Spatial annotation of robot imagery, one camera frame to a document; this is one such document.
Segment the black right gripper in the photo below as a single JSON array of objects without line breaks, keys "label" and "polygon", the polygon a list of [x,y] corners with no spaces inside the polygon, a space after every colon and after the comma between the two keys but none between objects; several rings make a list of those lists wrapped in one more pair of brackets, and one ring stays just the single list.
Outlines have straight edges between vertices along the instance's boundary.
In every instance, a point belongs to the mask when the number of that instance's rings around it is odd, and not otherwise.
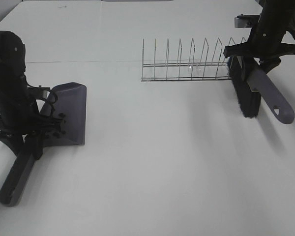
[{"label": "black right gripper", "polygon": [[281,63],[280,57],[285,55],[295,55],[295,44],[279,43],[276,49],[259,44],[253,47],[251,42],[244,42],[224,48],[224,57],[247,57],[258,58],[260,67],[265,73],[270,72]]}]

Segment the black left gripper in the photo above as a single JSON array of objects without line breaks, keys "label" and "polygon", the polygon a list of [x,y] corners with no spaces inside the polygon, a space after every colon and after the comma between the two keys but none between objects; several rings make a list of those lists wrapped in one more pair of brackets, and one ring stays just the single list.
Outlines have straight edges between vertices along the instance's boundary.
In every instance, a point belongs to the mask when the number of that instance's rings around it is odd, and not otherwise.
[{"label": "black left gripper", "polygon": [[34,159],[38,160],[45,147],[44,141],[50,138],[49,133],[66,133],[64,131],[66,114],[59,113],[57,116],[54,114],[54,108],[48,113],[34,108],[28,113],[23,113],[24,120],[17,115],[9,114],[7,118],[11,118],[12,124],[8,124],[3,119],[3,115],[0,115],[0,141],[8,146],[15,155],[20,154],[25,142],[29,141],[29,148]]}]

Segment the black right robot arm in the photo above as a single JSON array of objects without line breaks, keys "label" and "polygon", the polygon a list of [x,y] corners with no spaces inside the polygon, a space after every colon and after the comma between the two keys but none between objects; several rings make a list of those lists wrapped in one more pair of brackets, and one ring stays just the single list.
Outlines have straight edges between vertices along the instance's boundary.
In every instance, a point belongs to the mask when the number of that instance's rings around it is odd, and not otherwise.
[{"label": "black right robot arm", "polygon": [[281,56],[295,55],[295,44],[283,43],[289,32],[295,40],[295,0],[259,0],[260,15],[238,15],[237,28],[251,28],[244,43],[226,46],[224,57],[258,58],[268,73],[277,67]]}]

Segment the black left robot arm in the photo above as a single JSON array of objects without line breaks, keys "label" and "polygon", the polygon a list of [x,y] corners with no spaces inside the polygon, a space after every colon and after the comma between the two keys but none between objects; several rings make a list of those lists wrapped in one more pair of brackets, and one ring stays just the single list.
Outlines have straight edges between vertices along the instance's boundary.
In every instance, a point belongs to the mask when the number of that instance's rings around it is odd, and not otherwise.
[{"label": "black left robot arm", "polygon": [[55,118],[58,96],[48,87],[28,84],[25,45],[15,33],[0,30],[0,141],[18,155],[25,141],[40,159],[46,132],[60,131]]}]

